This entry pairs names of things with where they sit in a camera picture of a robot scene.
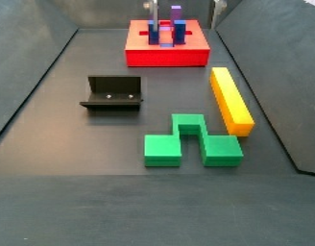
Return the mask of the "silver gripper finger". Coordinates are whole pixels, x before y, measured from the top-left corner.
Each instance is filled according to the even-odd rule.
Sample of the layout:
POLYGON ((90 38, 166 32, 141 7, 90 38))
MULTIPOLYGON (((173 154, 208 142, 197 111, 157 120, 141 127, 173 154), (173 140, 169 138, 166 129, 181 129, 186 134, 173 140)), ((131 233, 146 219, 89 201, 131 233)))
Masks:
POLYGON ((214 0, 213 18, 210 28, 214 29, 217 26, 217 20, 221 13, 228 9, 228 0, 214 0))

